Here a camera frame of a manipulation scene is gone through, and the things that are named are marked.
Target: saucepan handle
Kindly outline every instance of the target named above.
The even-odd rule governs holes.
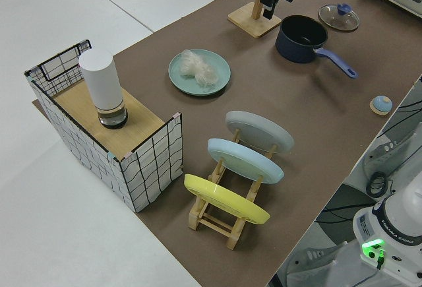
[[[358,74],[348,64],[344,62],[338,55],[324,48],[314,49],[316,56],[329,58],[350,78],[357,78]]]

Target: lid knob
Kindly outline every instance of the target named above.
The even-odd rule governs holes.
[[[347,3],[337,5],[337,13],[339,15],[346,15],[351,11],[351,7]]]

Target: green light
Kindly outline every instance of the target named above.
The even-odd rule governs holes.
[[[381,239],[374,239],[373,241],[362,244],[362,248],[365,249],[374,245],[384,245],[384,241]]]
[[[382,239],[374,239],[373,241],[362,244],[362,251],[366,256],[369,256],[371,248],[378,249],[382,245],[384,245],[384,241]]]

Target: white fluffy material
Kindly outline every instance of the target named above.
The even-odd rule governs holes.
[[[205,63],[200,55],[188,49],[182,51],[180,70],[184,76],[195,77],[196,82],[202,87],[213,86],[218,82],[214,68]]]

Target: grid pattern basket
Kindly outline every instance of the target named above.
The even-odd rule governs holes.
[[[182,172],[182,117],[175,114],[149,138],[118,160],[53,97],[82,79],[82,41],[25,72],[45,114],[80,163],[96,174],[134,212],[151,202]]]

